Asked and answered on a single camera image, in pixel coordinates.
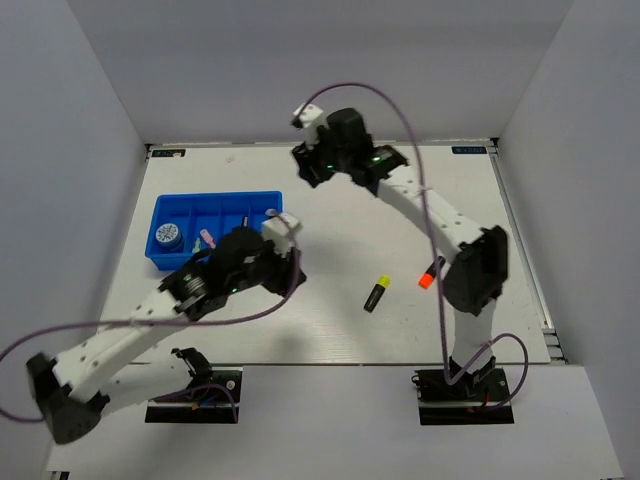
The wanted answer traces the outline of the pink correction tape pen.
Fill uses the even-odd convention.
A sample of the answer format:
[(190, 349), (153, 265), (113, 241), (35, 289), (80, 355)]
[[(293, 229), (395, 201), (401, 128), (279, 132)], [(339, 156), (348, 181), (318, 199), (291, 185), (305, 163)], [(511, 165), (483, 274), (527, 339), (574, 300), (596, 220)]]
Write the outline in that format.
[(210, 249), (215, 249), (216, 248), (215, 239), (207, 229), (201, 229), (199, 234), (200, 234), (202, 242), (208, 248), (210, 248)]

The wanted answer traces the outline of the blue patterned tape roll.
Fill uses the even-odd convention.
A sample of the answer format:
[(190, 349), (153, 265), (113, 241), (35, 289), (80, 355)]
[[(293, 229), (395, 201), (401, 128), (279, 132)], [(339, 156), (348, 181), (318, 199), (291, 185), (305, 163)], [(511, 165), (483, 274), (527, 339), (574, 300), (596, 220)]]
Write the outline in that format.
[(176, 223), (167, 222), (156, 228), (154, 240), (164, 250), (175, 250), (182, 246), (184, 237)]

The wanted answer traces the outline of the yellow cap black highlighter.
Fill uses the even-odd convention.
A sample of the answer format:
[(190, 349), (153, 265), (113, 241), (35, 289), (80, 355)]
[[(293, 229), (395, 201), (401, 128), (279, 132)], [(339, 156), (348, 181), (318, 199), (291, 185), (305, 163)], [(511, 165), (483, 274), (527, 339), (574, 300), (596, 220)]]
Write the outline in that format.
[(375, 310), (390, 283), (391, 278), (388, 275), (382, 275), (379, 277), (364, 303), (363, 309), (366, 312), (372, 313)]

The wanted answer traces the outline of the orange cap black highlighter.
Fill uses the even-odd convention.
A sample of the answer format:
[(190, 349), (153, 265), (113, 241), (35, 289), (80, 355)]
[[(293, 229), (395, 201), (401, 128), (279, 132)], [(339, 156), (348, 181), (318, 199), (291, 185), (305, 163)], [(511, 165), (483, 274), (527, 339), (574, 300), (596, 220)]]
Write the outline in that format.
[(418, 285), (422, 289), (428, 289), (436, 278), (436, 269), (442, 268), (446, 264), (446, 259), (442, 256), (438, 256), (437, 259), (425, 270)]

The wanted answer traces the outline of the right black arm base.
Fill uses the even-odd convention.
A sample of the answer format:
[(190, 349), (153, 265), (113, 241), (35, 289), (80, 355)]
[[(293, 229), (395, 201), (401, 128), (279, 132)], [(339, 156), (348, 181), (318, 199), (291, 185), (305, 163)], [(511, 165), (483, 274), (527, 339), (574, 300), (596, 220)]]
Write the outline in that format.
[(493, 370), (471, 392), (449, 386), (442, 370), (417, 370), (411, 377), (417, 390), (421, 426), (514, 424), (510, 391), (502, 368)]

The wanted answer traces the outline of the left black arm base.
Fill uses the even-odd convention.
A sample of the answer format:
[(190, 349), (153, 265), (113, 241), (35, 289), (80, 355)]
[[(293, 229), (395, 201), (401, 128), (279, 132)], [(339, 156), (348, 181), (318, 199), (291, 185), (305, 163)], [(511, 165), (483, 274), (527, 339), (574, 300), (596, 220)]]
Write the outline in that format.
[(239, 421), (243, 368), (217, 367), (195, 348), (174, 348), (187, 367), (189, 383), (176, 393), (150, 400), (147, 424), (236, 424)]

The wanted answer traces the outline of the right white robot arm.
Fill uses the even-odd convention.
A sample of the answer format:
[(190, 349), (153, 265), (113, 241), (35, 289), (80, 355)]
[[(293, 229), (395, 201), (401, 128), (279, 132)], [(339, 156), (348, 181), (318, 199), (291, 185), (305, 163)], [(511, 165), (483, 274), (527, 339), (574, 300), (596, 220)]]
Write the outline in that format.
[(325, 114), (309, 104), (294, 112), (292, 124), (305, 133), (295, 147), (299, 175), (312, 187), (343, 173), (394, 208), (422, 231), (434, 253), (449, 265), (439, 288), (454, 310), (455, 337), (444, 343), (446, 381), (472, 399), (488, 385), (497, 300), (508, 278), (508, 235), (465, 217), (433, 189), (419, 182), (406, 156), (390, 145), (375, 145), (361, 114), (346, 108)]

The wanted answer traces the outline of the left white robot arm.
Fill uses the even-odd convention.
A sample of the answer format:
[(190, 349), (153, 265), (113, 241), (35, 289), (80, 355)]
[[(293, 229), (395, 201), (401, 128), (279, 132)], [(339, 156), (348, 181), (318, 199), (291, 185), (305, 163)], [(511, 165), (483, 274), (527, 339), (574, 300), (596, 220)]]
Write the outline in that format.
[(136, 359), (169, 336), (202, 326), (230, 296), (256, 286), (288, 299), (306, 277), (296, 243), (300, 223), (281, 214), (260, 230), (236, 227), (213, 249), (165, 277), (123, 323), (108, 322), (79, 345), (26, 363), (31, 394), (58, 445), (77, 441), (117, 410), (151, 399), (199, 399), (215, 389), (195, 348), (172, 348), (160, 361)]

